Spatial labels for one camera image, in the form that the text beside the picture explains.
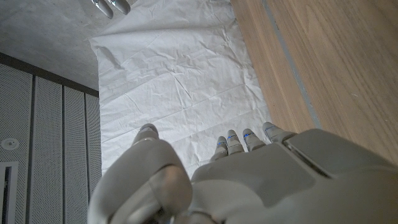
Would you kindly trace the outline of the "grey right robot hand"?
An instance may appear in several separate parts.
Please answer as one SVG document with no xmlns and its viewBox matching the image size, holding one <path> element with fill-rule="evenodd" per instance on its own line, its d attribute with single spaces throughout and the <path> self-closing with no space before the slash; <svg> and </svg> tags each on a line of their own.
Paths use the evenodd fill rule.
<svg viewBox="0 0 398 224">
<path fill-rule="evenodd" d="M 109 4 L 114 6 L 121 13 L 129 14 L 131 7 L 126 0 L 91 0 L 91 2 L 108 18 L 113 18 L 113 10 Z"/>
</svg>

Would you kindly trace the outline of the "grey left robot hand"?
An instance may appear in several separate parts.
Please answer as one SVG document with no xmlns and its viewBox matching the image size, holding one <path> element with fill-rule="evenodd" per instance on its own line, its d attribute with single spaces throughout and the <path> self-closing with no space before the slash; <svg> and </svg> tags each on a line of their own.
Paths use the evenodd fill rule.
<svg viewBox="0 0 398 224">
<path fill-rule="evenodd" d="M 396 223 L 397 166 L 321 129 L 218 138 L 188 175 L 145 124 L 98 182 L 88 223 Z"/>
</svg>

